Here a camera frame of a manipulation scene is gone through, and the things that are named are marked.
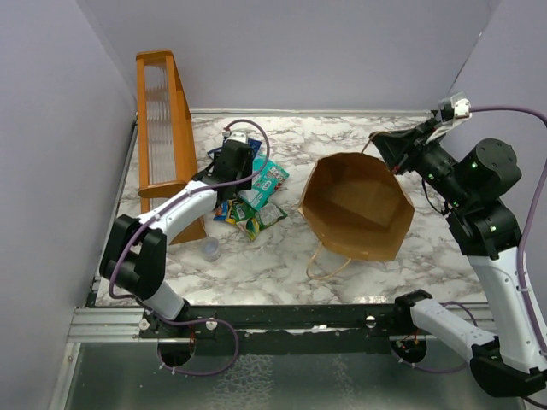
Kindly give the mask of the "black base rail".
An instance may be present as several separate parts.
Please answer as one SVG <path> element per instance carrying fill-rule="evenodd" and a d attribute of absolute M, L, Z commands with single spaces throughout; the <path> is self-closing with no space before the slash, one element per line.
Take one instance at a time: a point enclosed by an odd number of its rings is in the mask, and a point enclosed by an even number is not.
<path fill-rule="evenodd" d="M 393 304 L 193 306 L 184 325 L 144 315 L 145 341 L 199 355 L 388 354 L 415 333 L 409 312 Z"/>

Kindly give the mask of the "yellow M&M's packet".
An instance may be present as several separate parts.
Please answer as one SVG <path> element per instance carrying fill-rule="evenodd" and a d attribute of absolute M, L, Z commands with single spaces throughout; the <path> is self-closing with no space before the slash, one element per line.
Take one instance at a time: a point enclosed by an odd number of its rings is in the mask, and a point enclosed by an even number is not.
<path fill-rule="evenodd" d="M 229 200 L 227 202 L 225 221 L 232 225 L 236 225 L 240 221 L 244 220 L 244 217 L 244 203 L 237 199 Z"/>

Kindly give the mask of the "dark blue snack packet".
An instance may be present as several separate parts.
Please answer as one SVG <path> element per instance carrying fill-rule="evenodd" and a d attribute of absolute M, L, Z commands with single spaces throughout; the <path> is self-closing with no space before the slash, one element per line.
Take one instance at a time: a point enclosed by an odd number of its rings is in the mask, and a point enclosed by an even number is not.
<path fill-rule="evenodd" d="M 208 151 L 207 155 L 211 161 L 216 161 L 217 158 L 220 156 L 221 151 L 222 151 L 222 147 L 217 147 Z"/>

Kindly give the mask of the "orange wooden rack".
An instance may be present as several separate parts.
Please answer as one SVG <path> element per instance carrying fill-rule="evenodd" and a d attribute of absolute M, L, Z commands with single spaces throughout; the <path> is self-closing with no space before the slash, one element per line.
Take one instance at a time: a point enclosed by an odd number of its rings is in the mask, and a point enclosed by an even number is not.
<path fill-rule="evenodd" d="M 141 52 L 136 65 L 138 195 L 144 214 L 185 188 L 197 173 L 197 155 L 173 52 Z"/>

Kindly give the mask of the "blue Burts crisps packet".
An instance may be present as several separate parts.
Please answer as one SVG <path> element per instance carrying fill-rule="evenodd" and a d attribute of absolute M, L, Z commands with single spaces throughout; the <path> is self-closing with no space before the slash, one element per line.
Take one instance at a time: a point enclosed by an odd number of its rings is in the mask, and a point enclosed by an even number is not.
<path fill-rule="evenodd" d="M 260 151 L 260 149 L 261 149 L 262 142 L 254 139 L 254 138 L 249 138 L 248 139 L 248 145 L 252 149 L 253 156 L 256 156 L 258 154 L 258 152 Z"/>

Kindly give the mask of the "small clear plastic cup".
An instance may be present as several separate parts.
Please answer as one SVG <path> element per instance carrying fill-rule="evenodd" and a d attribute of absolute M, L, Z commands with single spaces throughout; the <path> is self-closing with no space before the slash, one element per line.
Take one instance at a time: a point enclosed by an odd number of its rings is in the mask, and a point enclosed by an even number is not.
<path fill-rule="evenodd" d="M 215 237 L 206 237 L 200 242 L 201 256 L 205 261 L 216 261 L 221 256 L 220 242 Z"/>

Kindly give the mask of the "small blue candy bar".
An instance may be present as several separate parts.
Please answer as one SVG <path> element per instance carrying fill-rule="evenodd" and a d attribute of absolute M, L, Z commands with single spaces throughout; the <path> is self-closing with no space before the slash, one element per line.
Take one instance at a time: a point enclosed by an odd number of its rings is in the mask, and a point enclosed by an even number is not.
<path fill-rule="evenodd" d="M 224 201 L 216 210 L 213 220 L 224 221 L 230 208 L 229 201 Z"/>

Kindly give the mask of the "brown paper bag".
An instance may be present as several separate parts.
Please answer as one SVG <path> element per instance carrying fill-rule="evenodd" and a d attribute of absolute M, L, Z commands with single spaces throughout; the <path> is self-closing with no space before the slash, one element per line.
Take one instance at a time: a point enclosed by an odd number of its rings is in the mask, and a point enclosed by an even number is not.
<path fill-rule="evenodd" d="M 340 152 L 320 158 L 309 175 L 298 212 L 318 238 L 306 275 L 328 280 L 352 261 L 387 262 L 396 259 L 414 217 L 415 208 L 383 160 L 366 153 L 381 132 L 374 132 L 359 152 Z M 346 261 L 324 275 L 312 265 L 323 250 Z"/>

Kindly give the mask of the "green yellow snack packet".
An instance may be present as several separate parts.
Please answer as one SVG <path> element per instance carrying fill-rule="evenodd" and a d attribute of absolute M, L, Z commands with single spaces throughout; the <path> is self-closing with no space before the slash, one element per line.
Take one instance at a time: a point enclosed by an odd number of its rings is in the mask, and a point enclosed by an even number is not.
<path fill-rule="evenodd" d="M 242 231 L 250 241 L 254 241 L 261 231 L 268 229 L 277 222 L 287 217 L 287 213 L 277 204 L 265 202 L 259 209 L 253 209 L 246 202 L 244 203 L 244 220 L 235 226 Z"/>

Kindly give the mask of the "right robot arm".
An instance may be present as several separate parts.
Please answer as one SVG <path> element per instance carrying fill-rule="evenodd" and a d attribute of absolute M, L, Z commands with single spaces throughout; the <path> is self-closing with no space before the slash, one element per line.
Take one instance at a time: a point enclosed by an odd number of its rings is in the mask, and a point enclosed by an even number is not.
<path fill-rule="evenodd" d="M 445 343 L 488 395 L 528 399 L 546 388 L 539 341 L 546 324 L 524 267 L 524 235 L 501 200 L 521 178 L 517 157 L 507 143 L 486 138 L 457 161 L 440 144 L 444 134 L 430 119 L 369 140 L 393 174 L 415 172 L 443 197 L 450 233 L 479 278 L 497 330 L 480 330 L 424 290 L 396 299 L 392 323 L 403 334 L 420 329 Z"/>

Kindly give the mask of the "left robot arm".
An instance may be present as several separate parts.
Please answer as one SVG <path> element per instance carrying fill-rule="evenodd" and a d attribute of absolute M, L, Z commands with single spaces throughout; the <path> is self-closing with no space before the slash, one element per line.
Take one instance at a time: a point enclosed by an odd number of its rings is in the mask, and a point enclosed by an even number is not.
<path fill-rule="evenodd" d="M 159 326 L 179 337 L 188 329 L 188 302 L 165 279 L 167 247 L 192 223 L 241 189 L 250 187 L 253 150 L 233 138 L 218 156 L 162 205 L 136 218 L 115 219 L 99 273 L 111 285 L 160 315 Z"/>

